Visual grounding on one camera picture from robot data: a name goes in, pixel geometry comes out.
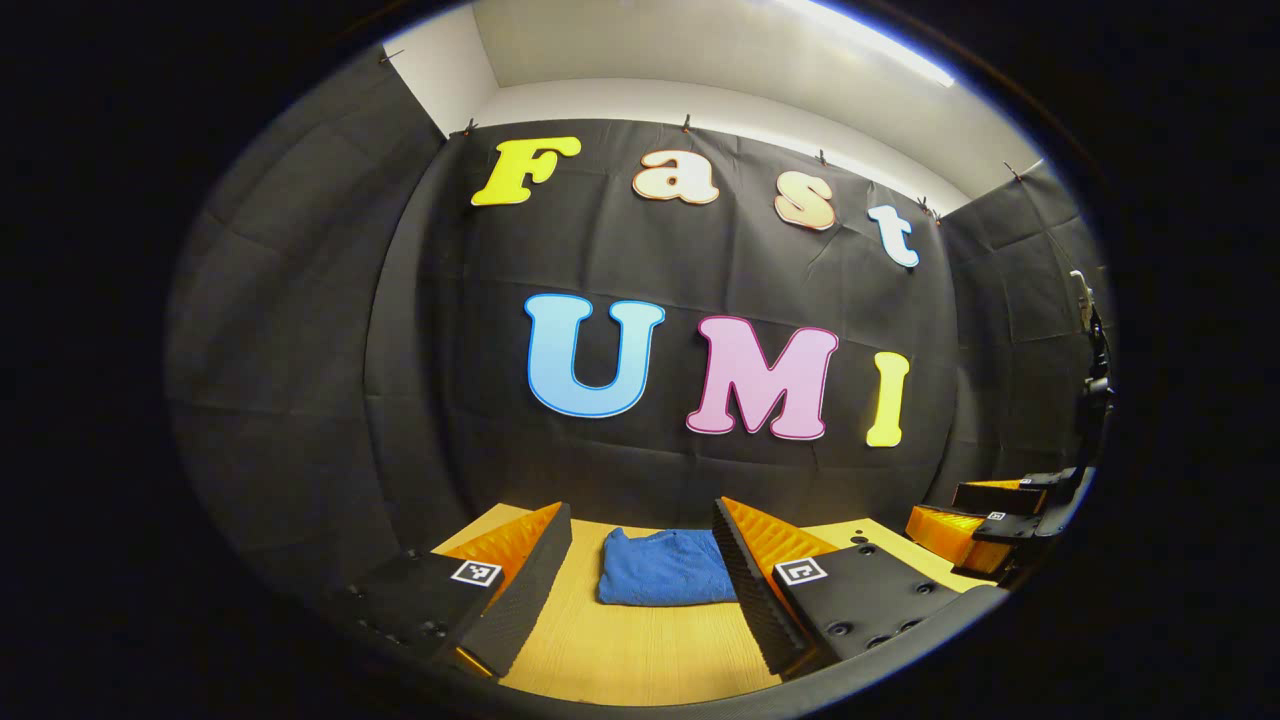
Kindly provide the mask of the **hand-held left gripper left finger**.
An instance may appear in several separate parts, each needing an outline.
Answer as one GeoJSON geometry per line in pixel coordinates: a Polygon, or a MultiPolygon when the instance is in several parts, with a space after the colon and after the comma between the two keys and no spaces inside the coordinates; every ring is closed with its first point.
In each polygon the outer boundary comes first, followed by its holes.
{"type": "Polygon", "coordinates": [[[444,552],[410,548],[348,584],[343,628],[417,667],[506,676],[572,543],[556,502],[444,552]]]}

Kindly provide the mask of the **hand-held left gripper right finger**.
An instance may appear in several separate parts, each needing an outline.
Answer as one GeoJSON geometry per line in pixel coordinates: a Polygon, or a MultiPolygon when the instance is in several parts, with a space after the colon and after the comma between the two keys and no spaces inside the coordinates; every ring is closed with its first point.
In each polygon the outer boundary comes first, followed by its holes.
{"type": "Polygon", "coordinates": [[[966,626],[1009,596],[992,585],[957,592],[879,544],[837,547],[728,497],[714,507],[712,530],[739,607],[769,673],[782,679],[943,618],[966,626]]]}

